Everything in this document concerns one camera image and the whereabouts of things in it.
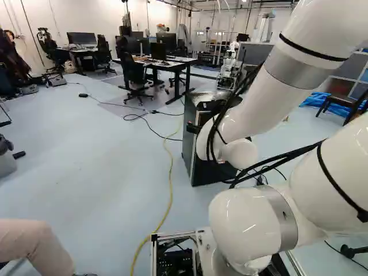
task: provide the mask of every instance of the black stripe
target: black stripe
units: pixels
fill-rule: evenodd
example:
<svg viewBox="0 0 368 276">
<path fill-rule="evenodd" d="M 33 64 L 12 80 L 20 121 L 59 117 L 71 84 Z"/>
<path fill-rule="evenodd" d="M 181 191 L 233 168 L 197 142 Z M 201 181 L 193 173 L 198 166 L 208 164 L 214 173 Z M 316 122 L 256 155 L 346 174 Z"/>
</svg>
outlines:
<svg viewBox="0 0 368 276">
<path fill-rule="evenodd" d="M 331 176 L 331 174 L 329 174 L 327 167 L 325 165 L 325 163 L 323 162 L 322 159 L 322 154 L 321 154 L 321 145 L 319 144 L 319 146 L 317 147 L 317 158 L 318 161 L 320 162 L 320 166 L 325 174 L 325 176 L 327 177 L 327 179 L 330 181 L 330 183 L 333 185 L 333 187 L 336 189 L 336 191 L 340 194 L 340 196 L 342 196 L 342 198 L 344 198 L 344 200 L 351 206 L 353 207 L 357 212 L 358 212 L 358 219 L 363 222 L 366 223 L 368 222 L 368 211 L 364 210 L 363 208 L 361 208 L 358 204 L 356 204 L 344 191 L 343 189 L 341 189 L 341 187 L 336 183 L 336 181 L 333 179 L 333 177 Z"/>
<path fill-rule="evenodd" d="M 303 53 L 307 53 L 308 55 L 312 55 L 312 56 L 316 56 L 317 58 L 321 58 L 321 59 L 327 59 L 327 60 L 331 60 L 333 62 L 344 62 L 345 58 L 343 57 L 335 57 L 335 56 L 328 56 L 328 55 L 325 55 L 323 53 L 318 53 L 318 52 L 315 52 L 313 50 L 310 50 L 310 49 L 307 49 L 307 48 L 304 48 L 303 46 L 300 46 L 290 40 L 288 40 L 285 36 L 282 35 L 282 33 L 280 33 L 280 39 L 285 42 L 287 45 L 303 52 Z"/>
</svg>

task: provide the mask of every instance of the black office chair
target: black office chair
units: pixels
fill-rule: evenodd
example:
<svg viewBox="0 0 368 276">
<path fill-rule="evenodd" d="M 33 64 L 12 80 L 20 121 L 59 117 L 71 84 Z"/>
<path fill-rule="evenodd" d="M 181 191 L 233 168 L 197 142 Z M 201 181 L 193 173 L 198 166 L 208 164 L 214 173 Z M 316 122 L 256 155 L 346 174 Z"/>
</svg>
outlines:
<svg viewBox="0 0 368 276">
<path fill-rule="evenodd" d="M 124 103 L 128 102 L 131 99 L 137 98 L 139 100 L 139 105 L 143 105 L 142 97 L 154 99 L 153 95 L 147 95 L 143 90 L 148 89 L 145 86 L 149 81 L 145 78 L 146 68 L 143 64 L 135 63 L 132 55 L 121 49 L 118 52 L 118 57 L 121 60 L 121 67 L 124 74 L 124 86 L 119 86 L 119 88 L 129 90 L 131 93 L 128 93 L 128 98 L 124 100 Z M 129 85 L 129 81 L 134 85 L 140 86 L 137 89 L 133 89 Z"/>
<path fill-rule="evenodd" d="M 2 270 L 7 264 L 8 264 L 8 262 L 6 262 L 6 263 L 0 263 L 0 270 Z"/>
<path fill-rule="evenodd" d="M 188 48 L 185 47 L 185 43 L 182 39 L 178 40 L 178 46 L 175 49 L 175 51 L 173 52 L 174 56 L 181 56 L 183 58 L 188 57 Z M 168 81 L 170 82 L 170 87 L 174 86 L 175 83 L 175 79 L 174 78 L 169 78 Z M 179 81 L 181 83 L 183 83 L 183 85 L 185 85 L 186 79 L 185 78 L 179 78 Z"/>
<path fill-rule="evenodd" d="M 97 49 L 98 51 L 94 54 L 95 69 L 103 69 L 102 72 L 105 74 L 110 72 L 117 75 L 116 70 L 110 68 L 110 62 L 112 60 L 111 50 L 109 48 L 109 43 L 102 34 L 97 35 Z"/>
<path fill-rule="evenodd" d="M 59 71 L 63 70 L 62 64 L 69 60 L 70 58 L 61 57 L 57 53 L 58 45 L 55 40 L 52 39 L 51 34 L 47 31 L 47 28 L 38 28 L 37 39 L 41 45 L 42 50 L 46 53 L 46 58 L 52 60 L 55 66 L 47 69 L 47 71 Z"/>
</svg>

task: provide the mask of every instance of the desk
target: desk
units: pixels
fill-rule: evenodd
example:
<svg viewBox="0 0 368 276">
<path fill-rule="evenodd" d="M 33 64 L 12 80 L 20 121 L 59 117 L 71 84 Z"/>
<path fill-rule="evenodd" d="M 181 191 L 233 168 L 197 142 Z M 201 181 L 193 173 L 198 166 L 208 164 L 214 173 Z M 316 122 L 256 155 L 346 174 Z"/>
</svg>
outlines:
<svg viewBox="0 0 368 276">
<path fill-rule="evenodd" d="M 95 52 L 98 51 L 98 48 L 86 48 L 86 49 L 65 49 L 65 48 L 57 48 L 57 51 L 67 51 L 69 52 L 69 54 L 71 54 L 73 56 L 74 59 L 74 63 L 76 66 L 76 69 L 78 70 L 78 74 L 79 75 L 83 75 L 86 76 L 85 73 L 83 73 L 83 67 L 82 65 L 79 63 L 78 58 L 83 58 L 84 56 L 93 56 Z"/>
<path fill-rule="evenodd" d="M 113 59 L 113 62 L 121 64 L 120 59 Z M 174 88 L 175 95 L 172 99 L 170 99 L 166 102 L 166 105 L 169 105 L 172 102 L 175 102 L 176 100 L 180 99 L 185 93 L 187 93 L 189 91 L 189 87 L 186 86 L 185 92 L 183 94 L 179 93 L 179 77 L 180 77 L 180 72 L 183 71 L 186 68 L 185 63 L 168 61 L 169 65 L 164 65 L 164 64 L 158 63 L 158 62 L 147 63 L 147 62 L 144 62 L 142 60 L 135 60 L 135 62 L 143 64 L 147 68 L 152 69 L 152 72 L 153 72 L 153 75 L 154 75 L 154 84 L 155 85 L 158 84 L 158 78 L 157 78 L 157 74 L 158 74 L 157 71 L 158 70 L 175 73 L 175 77 L 174 77 L 174 79 L 175 79 L 175 88 Z"/>
<path fill-rule="evenodd" d="M 166 60 L 171 62 L 182 62 L 186 64 L 185 93 L 192 92 L 195 88 L 190 88 L 190 66 L 198 59 L 193 59 L 192 57 L 166 56 Z"/>
</svg>

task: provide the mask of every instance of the white robotic arm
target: white robotic arm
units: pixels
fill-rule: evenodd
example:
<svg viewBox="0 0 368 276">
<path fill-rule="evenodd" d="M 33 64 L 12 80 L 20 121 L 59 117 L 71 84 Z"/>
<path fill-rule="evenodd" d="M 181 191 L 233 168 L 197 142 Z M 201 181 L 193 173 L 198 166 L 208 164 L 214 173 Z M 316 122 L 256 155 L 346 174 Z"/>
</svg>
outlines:
<svg viewBox="0 0 368 276">
<path fill-rule="evenodd" d="M 244 137 L 274 127 L 341 66 L 368 38 L 367 10 L 366 0 L 300 0 L 243 102 L 221 120 L 215 156 L 238 168 L 256 163 Z M 212 123 L 197 139 L 203 160 Z M 209 208 L 219 251 L 238 272 L 256 275 L 274 253 L 329 233 L 368 231 L 367 164 L 364 115 L 305 156 L 289 182 L 220 193 Z"/>
</svg>

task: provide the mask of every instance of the white shelving unit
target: white shelving unit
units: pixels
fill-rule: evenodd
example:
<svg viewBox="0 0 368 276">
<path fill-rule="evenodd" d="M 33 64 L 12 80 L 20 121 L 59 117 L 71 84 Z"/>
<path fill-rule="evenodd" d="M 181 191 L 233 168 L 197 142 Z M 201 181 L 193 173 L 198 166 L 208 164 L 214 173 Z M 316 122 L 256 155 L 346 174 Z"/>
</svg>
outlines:
<svg viewBox="0 0 368 276">
<path fill-rule="evenodd" d="M 316 91 L 358 98 L 368 89 L 368 53 L 354 52 Z"/>
</svg>

